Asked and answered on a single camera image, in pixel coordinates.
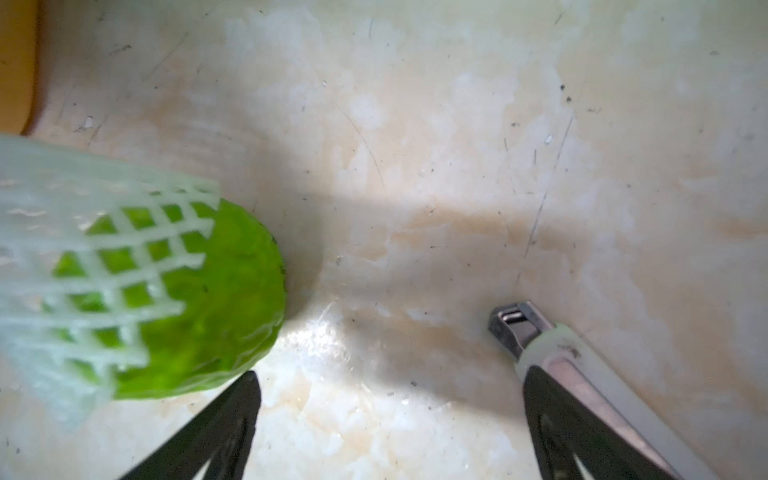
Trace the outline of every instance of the stain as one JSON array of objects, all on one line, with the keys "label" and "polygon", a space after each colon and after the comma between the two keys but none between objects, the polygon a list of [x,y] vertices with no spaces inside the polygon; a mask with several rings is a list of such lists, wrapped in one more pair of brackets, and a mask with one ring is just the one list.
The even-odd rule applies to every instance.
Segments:
[{"label": "stain", "polygon": [[293,381],[280,391],[280,399],[278,400],[277,405],[293,406],[299,412],[302,412],[306,406],[307,400],[310,399],[311,390],[312,382],[301,372],[298,372],[293,377]]},{"label": "stain", "polygon": [[122,47],[118,47],[118,48],[110,51],[107,55],[109,57],[114,57],[115,55],[119,55],[119,54],[123,53],[124,51],[131,50],[132,48],[133,47],[131,47],[130,45],[126,44],[126,45],[123,45]]},{"label": "stain", "polygon": [[581,352],[579,352],[578,349],[576,349],[576,347],[574,347],[572,345],[562,345],[562,344],[559,344],[558,348],[560,350],[565,350],[565,351],[569,352],[575,359],[580,359],[581,358]]}]

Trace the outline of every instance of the yellow container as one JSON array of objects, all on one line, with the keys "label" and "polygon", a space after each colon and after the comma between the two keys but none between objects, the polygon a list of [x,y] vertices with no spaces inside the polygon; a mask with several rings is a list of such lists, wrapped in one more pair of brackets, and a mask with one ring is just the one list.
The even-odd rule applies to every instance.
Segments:
[{"label": "yellow container", "polygon": [[20,134],[32,111],[37,0],[0,0],[0,132]]}]

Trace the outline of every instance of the scratch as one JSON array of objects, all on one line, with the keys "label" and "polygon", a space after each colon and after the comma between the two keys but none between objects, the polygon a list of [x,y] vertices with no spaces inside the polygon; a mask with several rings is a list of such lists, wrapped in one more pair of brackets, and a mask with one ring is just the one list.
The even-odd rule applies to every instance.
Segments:
[{"label": "scratch", "polygon": [[69,93],[67,93],[67,97],[64,99],[64,103],[61,104],[61,110],[58,112],[58,117],[56,118],[57,122],[61,121],[61,117],[64,116],[64,109],[69,104],[69,98],[71,97],[72,92],[74,91],[74,88],[77,87],[77,86],[78,86],[77,82],[73,82],[72,83],[72,88],[69,89]]},{"label": "scratch", "polygon": [[534,235],[536,234],[536,228],[538,227],[538,220],[541,218],[541,211],[544,209],[544,203],[547,201],[547,196],[549,195],[549,190],[552,187],[552,181],[554,180],[554,173],[558,169],[558,165],[560,164],[560,155],[563,153],[563,146],[565,146],[565,141],[568,139],[568,132],[571,131],[571,125],[574,123],[574,116],[571,115],[571,120],[568,122],[568,126],[565,128],[565,135],[563,135],[563,141],[560,143],[560,150],[558,151],[558,156],[554,160],[554,166],[552,167],[552,175],[549,177],[549,182],[547,183],[547,190],[544,192],[544,196],[541,198],[541,204],[538,206],[538,212],[536,213],[536,220],[533,221],[533,227],[531,228],[531,234],[528,235],[528,243],[525,245],[525,253],[523,253],[523,258],[526,258],[528,256],[528,250],[531,248],[531,244],[533,243]]},{"label": "scratch", "polygon": [[563,153],[563,147],[565,146],[565,140],[568,138],[568,132],[571,131],[571,124],[574,123],[574,116],[571,115],[571,120],[568,122],[568,127],[565,128],[565,135],[563,135],[563,141],[560,143],[560,150],[558,150],[558,157],[555,159],[554,162],[554,168],[552,169],[552,173],[554,173],[555,169],[558,168],[558,162],[560,161],[560,155]]},{"label": "scratch", "polygon": [[507,235],[509,235],[508,238],[512,238],[512,229],[509,228],[509,223],[507,223],[507,219],[504,218],[504,215],[502,215],[502,212],[499,211],[498,215],[502,218],[502,221],[504,222],[504,226],[507,227]]},{"label": "scratch", "polygon": [[91,138],[88,138],[88,143],[85,144],[86,150],[91,148],[91,142],[93,142],[93,140],[96,138],[96,135],[98,135],[98,132],[101,130],[101,127],[104,125],[104,123],[106,123],[107,119],[109,118],[109,114],[111,113],[112,107],[116,103],[117,101],[115,101],[112,104],[112,106],[109,108],[109,111],[107,111],[107,113],[104,115],[104,118],[102,118],[101,121],[99,122],[98,126],[96,127],[96,130],[94,130],[94,134],[91,135]]},{"label": "scratch", "polygon": [[384,177],[382,176],[382,171],[379,168],[379,162],[376,161],[376,156],[373,154],[371,147],[368,146],[368,142],[366,141],[366,138],[363,137],[363,135],[360,133],[360,129],[357,127],[357,125],[355,125],[355,122],[352,121],[352,118],[349,118],[349,115],[347,115],[339,105],[337,105],[336,108],[338,108],[339,111],[342,113],[342,115],[344,115],[346,119],[349,120],[350,124],[352,124],[352,126],[355,128],[355,131],[360,136],[360,140],[362,140],[362,143],[366,146],[366,149],[368,149],[368,153],[371,154],[371,158],[373,159],[373,164],[376,166],[376,173],[379,174],[379,181],[382,183],[382,189],[384,189],[384,195],[386,196],[386,186],[384,185]]},{"label": "scratch", "polygon": [[189,36],[190,36],[190,32],[188,31],[184,32],[184,35],[181,35],[181,39],[178,42],[176,42],[176,45],[174,45],[174,47],[163,57],[163,59],[160,60],[160,62],[158,62],[152,68],[152,70],[150,70],[149,73],[146,74],[144,78],[141,79],[139,83],[144,83],[149,77],[151,77],[154,74],[154,72],[158,70],[158,68],[160,68],[166,61],[168,61],[168,58],[170,58],[170,56],[174,54],[174,52],[181,46],[181,44],[184,43],[184,41],[187,40],[187,37]]},{"label": "scratch", "polygon": [[335,300],[331,300],[331,302],[328,303],[328,306],[326,306],[326,309],[323,310],[323,312],[320,314],[319,317],[317,317],[317,321],[318,322],[323,319],[323,317],[326,315],[326,313],[328,313],[328,310],[331,310],[331,307],[333,306],[334,303],[336,303]]}]

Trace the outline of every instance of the white plastic surface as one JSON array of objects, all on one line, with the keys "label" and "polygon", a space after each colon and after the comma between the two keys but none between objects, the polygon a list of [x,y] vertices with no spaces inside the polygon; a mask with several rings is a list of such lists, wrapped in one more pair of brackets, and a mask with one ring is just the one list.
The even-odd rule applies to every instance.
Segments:
[{"label": "white plastic surface", "polygon": [[548,330],[531,341],[523,351],[515,370],[520,379],[525,381],[528,369],[533,365],[546,370],[558,359],[567,360],[589,380],[682,478],[718,480],[717,475],[567,326],[559,323],[555,329]]},{"label": "white plastic surface", "polygon": [[[192,203],[216,209],[219,199],[212,180],[0,137],[0,349],[61,421],[77,424],[109,400],[116,369],[148,364],[139,324],[184,310],[161,275],[202,265],[204,253],[188,253],[181,235],[210,236],[214,221],[199,218]],[[162,208],[169,204],[181,209],[182,221],[171,223]],[[134,228],[124,207],[148,209],[154,226]],[[85,235],[103,215],[117,233]],[[167,240],[170,256],[153,261],[147,243],[157,240]],[[111,273],[99,250],[125,247],[136,268]],[[51,275],[66,251],[84,276]],[[152,305],[126,305],[123,288],[138,283]],[[107,312],[80,311],[71,296],[87,293],[101,294]],[[105,328],[118,329],[121,346],[109,348],[94,335]],[[98,381],[75,362],[90,366]]]}]

